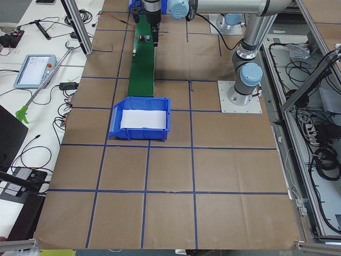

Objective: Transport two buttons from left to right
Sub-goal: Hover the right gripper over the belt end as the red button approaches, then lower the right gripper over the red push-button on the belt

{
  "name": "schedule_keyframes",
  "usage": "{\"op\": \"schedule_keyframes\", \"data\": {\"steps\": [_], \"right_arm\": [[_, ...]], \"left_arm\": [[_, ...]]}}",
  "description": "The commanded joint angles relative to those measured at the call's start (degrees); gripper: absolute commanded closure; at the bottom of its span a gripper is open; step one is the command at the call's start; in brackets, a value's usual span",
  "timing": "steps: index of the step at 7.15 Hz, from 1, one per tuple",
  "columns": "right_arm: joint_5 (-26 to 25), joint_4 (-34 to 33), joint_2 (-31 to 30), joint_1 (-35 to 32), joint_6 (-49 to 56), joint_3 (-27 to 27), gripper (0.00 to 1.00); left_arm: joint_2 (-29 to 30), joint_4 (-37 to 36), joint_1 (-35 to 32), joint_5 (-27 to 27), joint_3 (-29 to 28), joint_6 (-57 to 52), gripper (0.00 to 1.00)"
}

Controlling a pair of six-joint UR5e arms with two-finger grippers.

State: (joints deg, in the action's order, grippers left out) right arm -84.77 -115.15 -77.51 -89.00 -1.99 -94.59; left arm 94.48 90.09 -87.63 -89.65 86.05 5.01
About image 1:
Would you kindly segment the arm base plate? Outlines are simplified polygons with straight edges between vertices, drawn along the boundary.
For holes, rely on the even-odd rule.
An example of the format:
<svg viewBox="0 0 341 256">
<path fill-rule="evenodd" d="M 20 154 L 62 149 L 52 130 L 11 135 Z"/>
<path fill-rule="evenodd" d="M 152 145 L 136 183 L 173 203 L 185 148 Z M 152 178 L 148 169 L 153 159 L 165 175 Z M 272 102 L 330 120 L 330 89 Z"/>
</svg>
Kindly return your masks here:
<svg viewBox="0 0 341 256">
<path fill-rule="evenodd" d="M 225 23 L 225 16 L 223 14 L 209 14 L 209 21 L 212 23 L 210 25 L 210 33 L 212 35 L 218 35 L 220 32 L 221 34 L 225 35 L 226 32 L 226 23 Z"/>
<path fill-rule="evenodd" d="M 254 91 L 250 95 L 239 95 L 235 89 L 235 81 L 217 81 L 222 113 L 261 114 L 259 96 Z"/>
</svg>

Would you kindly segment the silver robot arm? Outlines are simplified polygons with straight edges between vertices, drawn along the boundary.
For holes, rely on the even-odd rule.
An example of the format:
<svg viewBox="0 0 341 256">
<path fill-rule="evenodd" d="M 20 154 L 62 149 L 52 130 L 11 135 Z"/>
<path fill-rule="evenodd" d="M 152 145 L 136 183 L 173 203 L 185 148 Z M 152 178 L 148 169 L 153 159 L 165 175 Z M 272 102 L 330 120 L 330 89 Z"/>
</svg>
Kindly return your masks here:
<svg viewBox="0 0 341 256">
<path fill-rule="evenodd" d="M 241 13 L 227 13 L 219 14 L 216 19 L 216 27 L 223 35 L 242 35 L 241 29 L 242 14 Z"/>
<path fill-rule="evenodd" d="M 160 15 L 156 91 L 212 87 L 253 61 L 277 14 L 290 1 L 168 1 Z"/>
</svg>

